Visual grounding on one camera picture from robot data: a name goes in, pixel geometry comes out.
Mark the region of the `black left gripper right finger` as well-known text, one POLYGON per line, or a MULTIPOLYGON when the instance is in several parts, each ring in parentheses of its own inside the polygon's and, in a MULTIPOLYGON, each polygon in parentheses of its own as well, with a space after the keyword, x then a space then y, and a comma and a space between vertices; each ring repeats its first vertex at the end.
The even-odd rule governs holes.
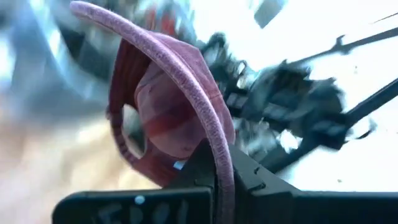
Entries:
POLYGON ((303 191, 229 148, 236 185, 236 223, 397 224, 395 192, 303 191))

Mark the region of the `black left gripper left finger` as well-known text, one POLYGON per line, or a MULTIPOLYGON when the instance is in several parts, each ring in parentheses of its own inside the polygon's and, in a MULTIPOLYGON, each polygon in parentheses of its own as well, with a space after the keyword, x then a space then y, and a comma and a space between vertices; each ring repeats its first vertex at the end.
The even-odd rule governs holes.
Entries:
POLYGON ((53 224, 213 224, 215 167, 203 140, 177 178, 155 190, 83 191, 55 206, 53 224))

